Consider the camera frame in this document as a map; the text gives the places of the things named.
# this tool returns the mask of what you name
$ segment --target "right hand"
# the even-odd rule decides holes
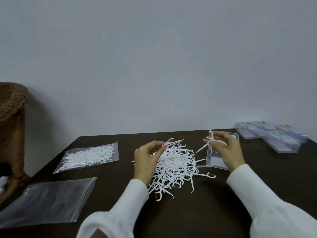
[[[245,164],[239,140],[236,140],[224,131],[212,131],[212,133],[215,140],[221,140],[227,145],[208,139],[204,139],[204,142],[209,142],[211,147],[221,154],[224,164],[228,167],[231,173],[240,165]]]

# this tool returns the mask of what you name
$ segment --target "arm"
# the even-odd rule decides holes
[[[227,183],[248,210],[251,238],[316,237],[317,220],[302,209],[281,200],[244,162],[239,141],[226,132],[213,131],[212,142],[220,152],[231,175]]]
[[[161,154],[166,150],[165,142],[152,141],[134,152],[134,179],[109,212],[95,212],[81,224],[77,238],[89,238],[100,229],[109,238],[132,238],[133,227],[141,208],[148,199],[147,185],[150,183]]]

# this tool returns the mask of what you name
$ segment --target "brown basket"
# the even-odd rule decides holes
[[[0,82],[0,163],[12,168],[0,204],[30,177],[24,171],[24,101],[28,89],[11,82]]]

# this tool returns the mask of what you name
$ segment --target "left hand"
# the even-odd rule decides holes
[[[162,146],[165,143],[164,141],[152,141],[134,151],[134,178],[141,180],[146,186],[150,184],[156,164],[167,148]]]

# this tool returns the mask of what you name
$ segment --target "white wall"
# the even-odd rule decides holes
[[[317,140],[317,0],[0,0],[26,171],[78,136],[286,122]]]

